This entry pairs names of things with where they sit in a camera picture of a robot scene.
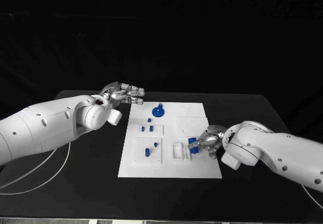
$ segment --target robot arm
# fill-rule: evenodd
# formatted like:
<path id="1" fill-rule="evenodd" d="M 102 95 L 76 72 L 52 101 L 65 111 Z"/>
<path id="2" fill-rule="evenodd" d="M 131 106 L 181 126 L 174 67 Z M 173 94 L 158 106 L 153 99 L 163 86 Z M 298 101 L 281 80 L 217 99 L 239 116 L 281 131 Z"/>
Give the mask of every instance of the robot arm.
<path id="1" fill-rule="evenodd" d="M 105 121 L 118 124 L 119 103 L 142 104 L 144 89 L 118 82 L 98 95 L 57 99 L 26 107 L 0 121 L 0 165 L 47 152 L 98 130 Z"/>
<path id="2" fill-rule="evenodd" d="M 222 162 L 229 167 L 238 169 L 241 163 L 254 166 L 261 160 L 272 172 L 323 192 L 323 144 L 291 134 L 274 133 L 252 121 L 225 131 L 217 129 L 213 136 L 217 140 L 210 147 L 222 144 Z"/>

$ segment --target robotic hand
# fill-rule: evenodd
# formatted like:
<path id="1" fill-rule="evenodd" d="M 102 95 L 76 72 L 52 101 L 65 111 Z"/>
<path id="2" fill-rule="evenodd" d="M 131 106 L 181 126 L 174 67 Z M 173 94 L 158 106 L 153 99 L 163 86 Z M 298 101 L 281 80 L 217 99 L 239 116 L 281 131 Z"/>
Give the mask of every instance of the robotic hand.
<path id="1" fill-rule="evenodd" d="M 98 95 L 57 99 L 26 107 L 0 121 L 0 165 L 47 152 L 98 130 L 105 121 L 118 124 L 119 103 L 142 104 L 144 89 L 114 82 Z"/>
<path id="2" fill-rule="evenodd" d="M 262 124 L 243 121 L 229 127 L 210 125 L 187 148 L 203 146 L 215 157 L 223 146 L 222 162 L 238 169 L 241 163 L 254 166 L 261 160 L 272 172 L 323 192 L 323 144 L 274 133 Z"/>

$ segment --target black table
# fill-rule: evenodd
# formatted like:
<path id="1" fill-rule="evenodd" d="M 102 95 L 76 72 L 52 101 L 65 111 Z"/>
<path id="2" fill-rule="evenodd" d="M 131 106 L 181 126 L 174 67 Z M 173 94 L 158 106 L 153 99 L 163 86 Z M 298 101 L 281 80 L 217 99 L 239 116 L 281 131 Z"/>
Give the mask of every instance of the black table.
<path id="1" fill-rule="evenodd" d="M 98 92 L 62 91 L 56 99 Z M 254 120 L 274 132 L 288 133 L 268 100 L 259 95 L 147 92 L 144 100 L 199 102 L 209 124 L 232 126 Z M 118 125 L 106 123 L 72 142 L 65 168 L 53 180 L 26 194 L 0 196 L 1 217 L 267 223 L 323 220 L 323 211 L 301 186 L 274 174 L 261 161 L 254 167 L 241 165 L 236 171 L 219 162 L 222 179 L 118 178 L 130 105 L 117 109 L 122 113 Z M 30 176 L 0 192 L 29 190 L 42 184 L 56 173 L 66 151 L 68 145 Z M 24 174 L 49 153 L 10 162 L 0 184 Z"/>

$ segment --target table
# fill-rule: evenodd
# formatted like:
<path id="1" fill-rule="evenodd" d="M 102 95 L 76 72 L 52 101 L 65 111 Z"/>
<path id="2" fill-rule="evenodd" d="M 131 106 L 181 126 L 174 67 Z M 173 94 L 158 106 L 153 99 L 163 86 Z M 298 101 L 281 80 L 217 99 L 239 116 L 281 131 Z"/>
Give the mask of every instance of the table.
<path id="1" fill-rule="evenodd" d="M 56 99 L 99 91 L 62 91 Z M 147 92 L 145 101 L 203 103 L 209 124 L 232 126 L 243 120 L 288 133 L 275 110 L 261 95 Z M 130 105 L 122 118 L 70 143 L 70 156 L 57 176 L 37 190 L 0 196 L 1 217 L 190 220 L 219 222 L 320 222 L 323 211 L 301 186 L 278 176 L 259 161 L 232 170 L 222 162 L 222 179 L 118 178 Z M 68 145 L 42 168 L 1 192 L 29 190 L 56 173 Z M 16 179 L 50 152 L 18 158 L 0 175 L 0 184 Z"/>

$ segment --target white platform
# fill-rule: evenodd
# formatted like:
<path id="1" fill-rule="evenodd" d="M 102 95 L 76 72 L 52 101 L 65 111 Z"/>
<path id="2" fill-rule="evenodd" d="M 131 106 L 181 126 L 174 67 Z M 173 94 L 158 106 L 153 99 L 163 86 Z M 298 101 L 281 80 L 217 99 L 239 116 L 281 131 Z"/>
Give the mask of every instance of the white platform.
<path id="1" fill-rule="evenodd" d="M 151 110 L 158 103 L 163 104 L 164 115 L 155 118 Z M 155 133 L 141 133 L 141 127 L 147 128 L 150 125 L 161 126 L 158 128 L 163 128 L 163 133 L 160 129 Z M 199 153 L 190 154 L 190 160 L 184 159 L 187 138 L 199 138 L 207 125 L 200 103 L 144 102 L 142 105 L 131 105 L 118 177 L 220 179 L 217 160 L 209 157 L 205 149 L 199 148 Z M 160 151 L 153 146 L 153 142 L 158 139 L 161 141 L 157 144 L 157 147 L 161 147 Z M 181 143 L 183 160 L 173 159 L 173 143 Z M 150 157 L 144 156 L 145 145 L 151 145 Z"/>

